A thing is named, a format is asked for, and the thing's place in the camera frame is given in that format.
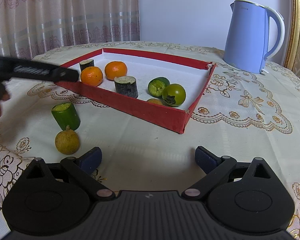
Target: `blue gripper pad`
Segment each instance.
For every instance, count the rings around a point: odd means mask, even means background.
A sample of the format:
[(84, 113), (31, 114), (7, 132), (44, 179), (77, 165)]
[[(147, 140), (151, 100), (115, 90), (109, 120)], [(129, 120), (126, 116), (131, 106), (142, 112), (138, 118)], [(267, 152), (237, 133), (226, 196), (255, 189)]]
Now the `blue gripper pad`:
[(213, 171), (221, 164), (221, 158), (209, 152), (206, 148), (198, 146), (194, 154), (195, 162), (206, 173)]
[(84, 172), (91, 175), (96, 168), (100, 165), (102, 160), (102, 152), (99, 147), (94, 147), (80, 158), (76, 160), (77, 165)]

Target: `kettle handle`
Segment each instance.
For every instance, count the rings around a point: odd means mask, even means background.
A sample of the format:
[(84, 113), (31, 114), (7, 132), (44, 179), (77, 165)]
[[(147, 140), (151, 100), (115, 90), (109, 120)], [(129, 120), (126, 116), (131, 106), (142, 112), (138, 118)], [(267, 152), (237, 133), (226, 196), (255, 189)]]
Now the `kettle handle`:
[(277, 24), (278, 37), (277, 37), (277, 40), (276, 40), (275, 45), (273, 46), (273, 48), (265, 54), (265, 60), (267, 58), (271, 58), (275, 54), (277, 54), (277, 52), (280, 50), (280, 48), (283, 44), (284, 34), (285, 34), (284, 21), (283, 21), (282, 15), (279, 12), (277, 12), (276, 10), (274, 10), (270, 7), (266, 7), (266, 11), (268, 13), (268, 16), (273, 18), (275, 20), (276, 24)]

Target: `blue electric kettle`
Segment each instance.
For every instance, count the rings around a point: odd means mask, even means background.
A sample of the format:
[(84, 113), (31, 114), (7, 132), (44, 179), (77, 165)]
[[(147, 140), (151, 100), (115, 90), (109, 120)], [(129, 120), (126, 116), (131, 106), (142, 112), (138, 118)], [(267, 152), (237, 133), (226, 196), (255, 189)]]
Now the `blue electric kettle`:
[[(283, 17), (276, 10), (257, 3), (235, 0), (223, 60), (239, 69), (261, 73), (267, 58), (273, 57), (284, 40)], [(268, 51), (269, 18), (278, 26), (278, 37)]]

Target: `kettle lid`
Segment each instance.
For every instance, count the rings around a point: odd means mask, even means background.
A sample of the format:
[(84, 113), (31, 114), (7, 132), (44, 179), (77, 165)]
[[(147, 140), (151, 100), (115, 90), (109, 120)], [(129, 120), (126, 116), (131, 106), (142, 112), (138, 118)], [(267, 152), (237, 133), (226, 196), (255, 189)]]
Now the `kettle lid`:
[(264, 8), (264, 9), (267, 9), (267, 8), (268, 8), (268, 6), (263, 6), (263, 5), (261, 5), (261, 4), (258, 4), (258, 3), (255, 3), (255, 2), (251, 2), (251, 1), (247, 1), (247, 0), (234, 0), (234, 1), (235, 1), (235, 2), (238, 1), (238, 2), (247, 2), (247, 3), (251, 3), (251, 4), (254, 4), (254, 5), (256, 5), (256, 6), (260, 6), (260, 7)]

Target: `red tray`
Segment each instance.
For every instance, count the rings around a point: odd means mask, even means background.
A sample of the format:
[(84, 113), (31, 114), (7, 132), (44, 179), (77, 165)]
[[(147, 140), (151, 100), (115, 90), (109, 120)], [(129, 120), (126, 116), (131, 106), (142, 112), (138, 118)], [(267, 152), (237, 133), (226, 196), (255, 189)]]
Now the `red tray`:
[(137, 61), (146, 59), (155, 59), (164, 62), (170, 62), (177, 64), (177, 67), (186, 66), (191, 68), (196, 68), (199, 70), (207, 70), (207, 79), (205, 85), (202, 87), (201, 93), (196, 97), (196, 99), (191, 103), (187, 110), (181, 110), (170, 106), (160, 106), (148, 103), (144, 100), (130, 98), (101, 87), (93, 87), (90, 85), (83, 84), (82, 82), (56, 82), (56, 85), (63, 87), (65, 89), (71, 90), (74, 93), (90, 98), (99, 103), (105, 104), (109, 107), (115, 108), (127, 114), (131, 114), (135, 117), (141, 118), (148, 122), (157, 124), (159, 126), (165, 127), (169, 130), (175, 131), (177, 133), (184, 133), (186, 124), (188, 123), (192, 112), (197, 106), (203, 92), (210, 80), (210, 77), (215, 69), (215, 64), (212, 62), (205, 62), (197, 59), (191, 59), (186, 57), (180, 57), (175, 55), (149, 52), (142, 50), (131, 50), (131, 49), (109, 49), (103, 48), (96, 51), (85, 54), (81, 57), (73, 59), (66, 62), (62, 67), (71, 67), (78, 64), (80, 61), (93, 58), (97, 55), (102, 55), (103, 53), (113, 53), (114, 57), (120, 57), (120, 55), (130, 55), (137, 58)]

